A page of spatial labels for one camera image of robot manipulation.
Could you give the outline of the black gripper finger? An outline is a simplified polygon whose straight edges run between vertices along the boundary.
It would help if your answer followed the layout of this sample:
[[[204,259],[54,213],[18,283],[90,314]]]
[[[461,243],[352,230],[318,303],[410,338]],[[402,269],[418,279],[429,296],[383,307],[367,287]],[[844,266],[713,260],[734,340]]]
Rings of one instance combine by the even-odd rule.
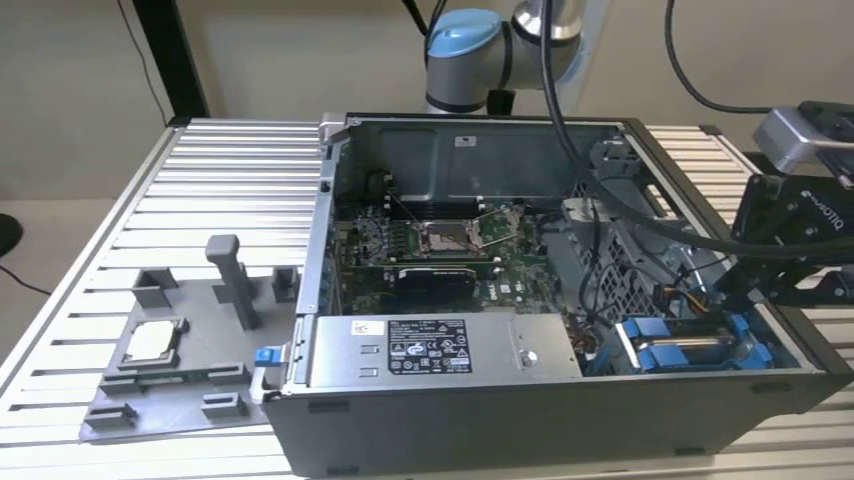
[[[727,306],[767,300],[778,306],[852,306],[853,265],[806,260],[742,259],[717,280]]]
[[[803,255],[803,247],[779,237],[799,210],[795,189],[802,185],[799,175],[749,178],[731,226],[731,239],[739,244],[737,256]]]

